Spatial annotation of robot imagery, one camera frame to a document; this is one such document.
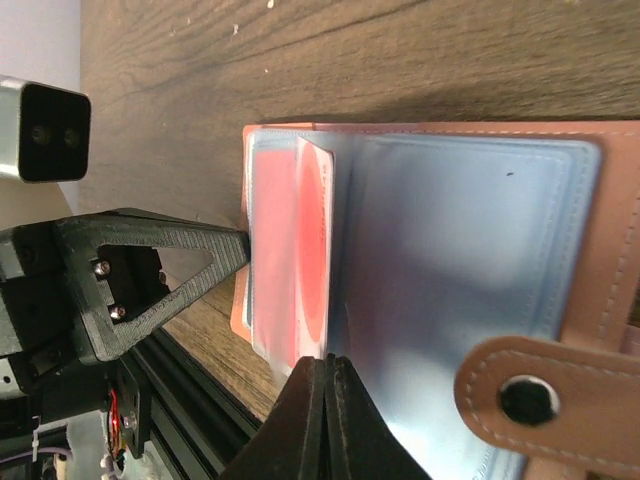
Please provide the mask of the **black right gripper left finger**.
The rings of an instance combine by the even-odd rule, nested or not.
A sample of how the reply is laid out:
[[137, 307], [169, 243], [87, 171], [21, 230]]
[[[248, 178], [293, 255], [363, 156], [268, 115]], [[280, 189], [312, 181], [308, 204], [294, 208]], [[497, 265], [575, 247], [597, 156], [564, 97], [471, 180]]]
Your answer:
[[256, 435], [225, 468], [222, 479], [320, 479], [325, 362], [300, 359]]

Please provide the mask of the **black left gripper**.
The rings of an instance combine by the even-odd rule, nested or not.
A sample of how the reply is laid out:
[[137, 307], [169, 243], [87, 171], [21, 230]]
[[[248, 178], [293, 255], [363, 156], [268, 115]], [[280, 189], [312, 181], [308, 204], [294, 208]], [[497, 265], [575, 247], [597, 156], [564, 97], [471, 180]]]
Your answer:
[[[170, 288], [160, 250], [209, 255]], [[1, 233], [1, 397], [118, 359], [250, 259], [247, 232], [133, 208]]]

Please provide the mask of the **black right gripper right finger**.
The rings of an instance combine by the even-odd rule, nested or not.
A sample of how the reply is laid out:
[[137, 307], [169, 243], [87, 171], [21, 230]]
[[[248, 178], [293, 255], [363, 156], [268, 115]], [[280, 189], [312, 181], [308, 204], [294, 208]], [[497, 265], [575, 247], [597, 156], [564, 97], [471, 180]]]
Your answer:
[[325, 424], [330, 479], [427, 479], [391, 433], [351, 361], [327, 357]]

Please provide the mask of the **pink leather card holder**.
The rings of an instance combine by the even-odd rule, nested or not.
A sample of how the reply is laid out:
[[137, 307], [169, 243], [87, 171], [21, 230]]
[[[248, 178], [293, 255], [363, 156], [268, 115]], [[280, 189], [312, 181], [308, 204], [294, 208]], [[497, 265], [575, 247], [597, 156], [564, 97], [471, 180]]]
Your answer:
[[300, 138], [334, 159], [325, 383], [348, 358], [427, 479], [637, 478], [638, 123], [246, 127], [231, 325], [283, 387]]

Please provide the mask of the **red circle card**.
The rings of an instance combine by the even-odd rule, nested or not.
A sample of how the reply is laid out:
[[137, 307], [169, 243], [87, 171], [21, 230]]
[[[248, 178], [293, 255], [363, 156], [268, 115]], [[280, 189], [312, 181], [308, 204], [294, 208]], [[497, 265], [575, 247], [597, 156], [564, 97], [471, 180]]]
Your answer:
[[326, 351], [333, 206], [333, 155], [300, 138], [294, 232], [296, 354], [300, 357], [320, 359]]

